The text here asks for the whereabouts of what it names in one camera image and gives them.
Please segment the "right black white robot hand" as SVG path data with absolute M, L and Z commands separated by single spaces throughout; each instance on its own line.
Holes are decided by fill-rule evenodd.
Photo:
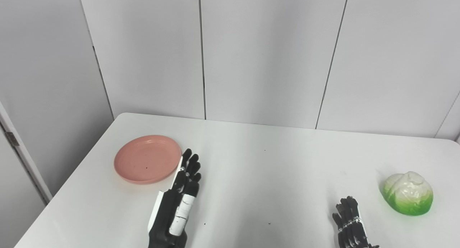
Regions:
M 363 220 L 361 219 L 358 202 L 352 196 L 340 199 L 336 204 L 337 212 L 332 219 L 337 225 L 337 240 L 340 248 L 379 248 L 372 245 L 367 237 Z

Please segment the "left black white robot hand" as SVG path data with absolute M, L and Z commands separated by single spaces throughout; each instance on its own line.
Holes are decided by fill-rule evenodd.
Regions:
M 188 148 L 171 188 L 159 191 L 148 222 L 149 248 L 184 248 L 187 242 L 185 226 L 194 200 L 198 196 L 202 175 L 199 155 Z

